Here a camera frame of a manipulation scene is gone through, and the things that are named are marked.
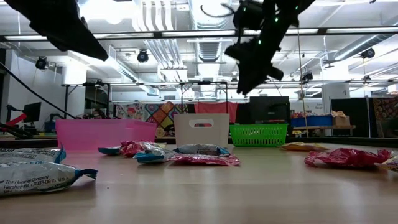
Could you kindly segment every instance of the white basket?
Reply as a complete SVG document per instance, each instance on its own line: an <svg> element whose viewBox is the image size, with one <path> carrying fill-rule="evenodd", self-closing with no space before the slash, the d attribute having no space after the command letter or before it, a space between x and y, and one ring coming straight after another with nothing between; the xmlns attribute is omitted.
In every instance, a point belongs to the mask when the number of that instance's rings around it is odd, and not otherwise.
<svg viewBox="0 0 398 224"><path fill-rule="evenodd" d="M211 124L198 127L196 124ZM175 142L185 144L214 144L228 147L229 114L175 114Z"/></svg>

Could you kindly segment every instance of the green basket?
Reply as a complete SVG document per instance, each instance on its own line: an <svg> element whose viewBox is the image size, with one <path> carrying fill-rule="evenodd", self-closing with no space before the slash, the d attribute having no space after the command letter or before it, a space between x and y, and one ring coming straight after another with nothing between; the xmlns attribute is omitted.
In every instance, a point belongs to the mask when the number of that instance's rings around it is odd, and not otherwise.
<svg viewBox="0 0 398 224"><path fill-rule="evenodd" d="M230 125L236 147L276 147L285 144L288 124Z"/></svg>

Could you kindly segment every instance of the snack bag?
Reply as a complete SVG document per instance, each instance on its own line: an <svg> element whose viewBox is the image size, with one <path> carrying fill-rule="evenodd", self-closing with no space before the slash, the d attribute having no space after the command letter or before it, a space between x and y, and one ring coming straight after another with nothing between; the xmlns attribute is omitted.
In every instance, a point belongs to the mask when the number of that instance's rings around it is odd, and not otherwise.
<svg viewBox="0 0 398 224"><path fill-rule="evenodd" d="M381 164L376 164L376 166L386 170L398 172L398 158L397 157L390 158L386 162L383 162Z"/></svg>
<svg viewBox="0 0 398 224"><path fill-rule="evenodd" d="M108 156L116 156L120 154L120 146L116 147L99 147L98 152L108 155Z"/></svg>
<svg viewBox="0 0 398 224"><path fill-rule="evenodd" d="M361 151L357 149L335 149L325 152L311 151L304 159L304 162L312 167L322 167L324 165L336 167L371 167L388 160L391 151L381 149L375 153Z"/></svg>
<svg viewBox="0 0 398 224"><path fill-rule="evenodd" d="M185 164L209 164L220 166L238 166L241 161L235 156L211 156L202 154L176 154L170 158L171 161Z"/></svg>
<svg viewBox="0 0 398 224"><path fill-rule="evenodd" d="M280 146L282 149L290 151L325 151L329 150L316 143L292 142Z"/></svg>
<svg viewBox="0 0 398 224"><path fill-rule="evenodd" d="M159 148L166 148L164 144L156 144L153 142L145 142L145 141L128 141L122 142L122 146L120 148L120 153L126 157L133 157L135 154L141 151L145 151L146 149L155 146Z"/></svg>
<svg viewBox="0 0 398 224"><path fill-rule="evenodd" d="M163 149L157 146L147 147L144 151L137 152L133 158L137 159L138 163L156 163L167 162L173 155L174 151Z"/></svg>
<svg viewBox="0 0 398 224"><path fill-rule="evenodd" d="M174 149L174 151L181 154L229 156L227 149L212 144L187 144Z"/></svg>
<svg viewBox="0 0 398 224"><path fill-rule="evenodd" d="M0 196L63 190L83 175L96 179L97 173L45 161L0 164Z"/></svg>
<svg viewBox="0 0 398 224"><path fill-rule="evenodd" d="M61 149L0 149L0 163L45 161L60 163L66 158Z"/></svg>

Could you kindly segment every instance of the colorful fabric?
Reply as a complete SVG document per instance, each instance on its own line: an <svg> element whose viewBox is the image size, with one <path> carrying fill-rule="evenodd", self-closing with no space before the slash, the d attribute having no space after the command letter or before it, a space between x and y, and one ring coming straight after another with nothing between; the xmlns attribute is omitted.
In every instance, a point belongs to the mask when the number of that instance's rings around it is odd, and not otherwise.
<svg viewBox="0 0 398 224"><path fill-rule="evenodd" d="M225 114L226 111L226 104L224 103L196 103L195 104L195 112L200 113L207 113L207 114ZM237 103L228 102L228 114L229 114L229 122L235 123L236 121L236 109L238 108Z"/></svg>
<svg viewBox="0 0 398 224"><path fill-rule="evenodd" d="M187 112L187 105L173 104L143 104L116 105L116 116L120 119L138 119L157 125L156 137L175 136L174 115Z"/></svg>
<svg viewBox="0 0 398 224"><path fill-rule="evenodd" d="M398 118L398 96L395 98L373 98L374 115L376 117L377 133L379 137L385 136L388 124Z"/></svg>

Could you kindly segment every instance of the computer monitor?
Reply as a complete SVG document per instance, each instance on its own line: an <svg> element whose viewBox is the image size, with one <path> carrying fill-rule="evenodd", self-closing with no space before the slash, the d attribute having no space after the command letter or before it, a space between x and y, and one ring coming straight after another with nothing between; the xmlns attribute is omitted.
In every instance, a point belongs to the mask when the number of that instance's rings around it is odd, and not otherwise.
<svg viewBox="0 0 398 224"><path fill-rule="evenodd" d="M261 121L290 122L290 103L288 96L251 96L251 119Z"/></svg>
<svg viewBox="0 0 398 224"><path fill-rule="evenodd" d="M25 123L29 123L29 122L39 121L41 107L42 107L42 103L41 102L25 105L25 107L22 110L22 112L24 114L26 114L27 118L24 119L24 122Z"/></svg>

